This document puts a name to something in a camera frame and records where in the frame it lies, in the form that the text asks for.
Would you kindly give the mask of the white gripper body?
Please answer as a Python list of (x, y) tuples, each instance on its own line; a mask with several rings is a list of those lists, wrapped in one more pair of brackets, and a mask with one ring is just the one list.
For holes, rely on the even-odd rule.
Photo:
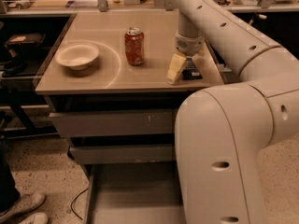
[(203, 47), (204, 41), (205, 39), (202, 34), (196, 37), (188, 37), (176, 32), (176, 48), (180, 53), (186, 56), (192, 57), (198, 53)]

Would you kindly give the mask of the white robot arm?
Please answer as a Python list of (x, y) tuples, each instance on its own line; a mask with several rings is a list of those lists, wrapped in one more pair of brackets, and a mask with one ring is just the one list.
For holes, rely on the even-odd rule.
[(172, 0), (239, 78), (190, 95), (175, 123), (187, 224), (266, 224), (258, 152), (298, 132), (299, 64), (213, 0)]

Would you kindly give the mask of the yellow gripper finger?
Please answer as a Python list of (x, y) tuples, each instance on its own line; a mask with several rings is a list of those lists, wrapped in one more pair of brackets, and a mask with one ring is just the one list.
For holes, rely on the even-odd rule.
[(205, 58), (205, 47), (201, 47), (199, 49), (199, 51), (196, 53), (197, 57), (200, 58), (200, 59), (204, 59)]
[(166, 75), (166, 80), (169, 84), (175, 84), (182, 71), (186, 67), (187, 58), (183, 53), (176, 52), (173, 54), (169, 69)]

